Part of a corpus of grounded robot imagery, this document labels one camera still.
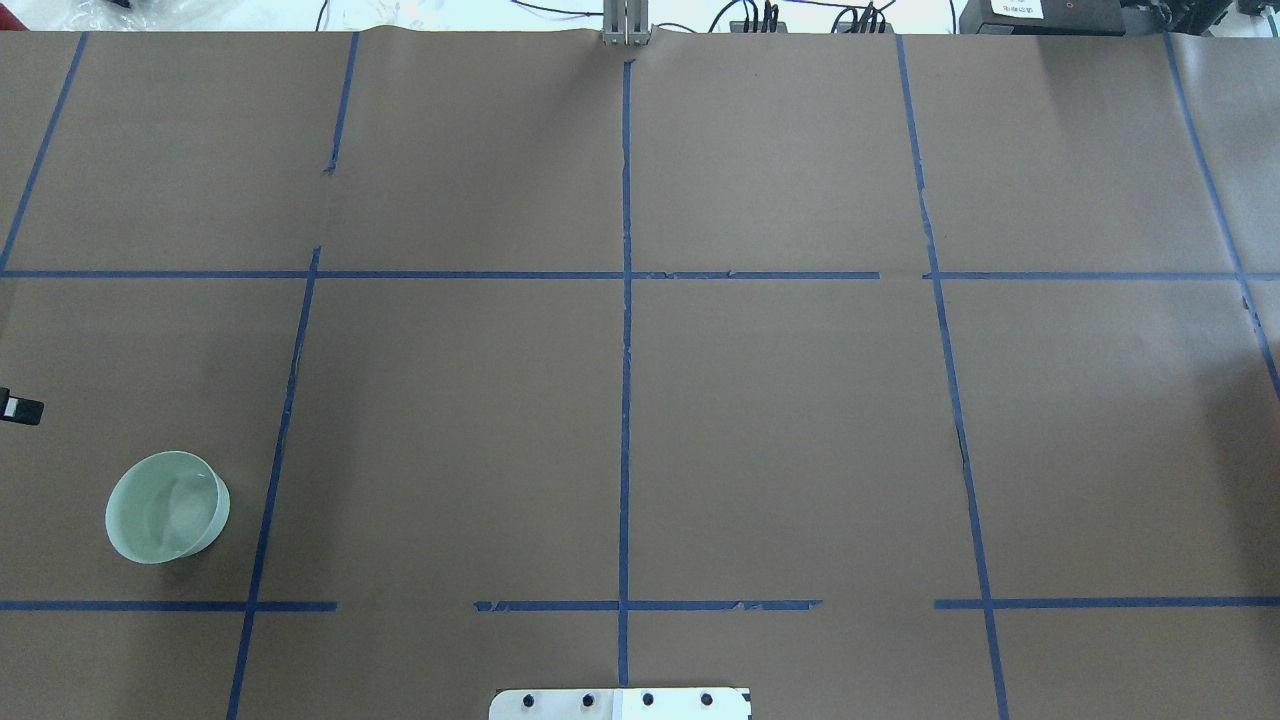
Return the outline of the black power strip right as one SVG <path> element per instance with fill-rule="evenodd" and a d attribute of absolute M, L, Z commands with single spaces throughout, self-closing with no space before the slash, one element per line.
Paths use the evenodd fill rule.
<path fill-rule="evenodd" d="M 863 6 L 844 6 L 833 19 L 832 35 L 888 35 L 892 26 L 881 6 L 868 3 Z"/>

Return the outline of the aluminium frame post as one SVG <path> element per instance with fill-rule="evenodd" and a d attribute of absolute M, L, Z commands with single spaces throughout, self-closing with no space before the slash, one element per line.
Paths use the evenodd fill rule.
<path fill-rule="evenodd" d="M 602 3 L 602 42 L 605 46 L 644 46 L 652 41 L 648 0 Z"/>

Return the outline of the black computer box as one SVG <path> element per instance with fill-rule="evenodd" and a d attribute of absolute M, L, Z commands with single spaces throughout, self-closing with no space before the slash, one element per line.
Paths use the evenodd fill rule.
<path fill-rule="evenodd" d="M 1126 33 L 1120 1 L 968 1 L 957 18 L 960 35 Z"/>

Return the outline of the pale green bowl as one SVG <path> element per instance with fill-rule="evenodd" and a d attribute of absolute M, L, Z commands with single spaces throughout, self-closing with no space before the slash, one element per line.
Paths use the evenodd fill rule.
<path fill-rule="evenodd" d="M 169 450 L 140 460 L 120 477 L 104 525 L 122 557 L 156 565 L 204 552 L 229 515 L 230 491 L 210 464 Z"/>

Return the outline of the black power strip left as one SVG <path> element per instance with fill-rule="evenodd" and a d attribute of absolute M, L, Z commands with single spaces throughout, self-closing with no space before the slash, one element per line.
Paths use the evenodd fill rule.
<path fill-rule="evenodd" d="M 781 19 L 781 5 L 774 1 L 739 1 L 742 18 L 728 20 L 727 28 L 733 35 L 782 35 L 787 26 Z"/>

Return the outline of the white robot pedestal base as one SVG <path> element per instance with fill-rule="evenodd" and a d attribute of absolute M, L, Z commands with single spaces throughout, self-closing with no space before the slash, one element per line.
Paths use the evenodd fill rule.
<path fill-rule="evenodd" d="M 508 689 L 489 719 L 751 719 L 750 691 L 732 687 Z"/>

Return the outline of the black power strip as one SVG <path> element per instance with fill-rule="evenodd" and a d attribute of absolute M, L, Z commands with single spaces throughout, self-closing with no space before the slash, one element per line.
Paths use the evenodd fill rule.
<path fill-rule="evenodd" d="M 833 19 L 832 35 L 888 35 L 892 26 L 881 6 L 868 3 L 863 6 L 844 6 Z"/>
<path fill-rule="evenodd" d="M 787 26 L 781 19 L 781 5 L 774 1 L 739 1 L 742 18 L 728 20 L 727 28 L 733 35 L 782 35 Z"/>

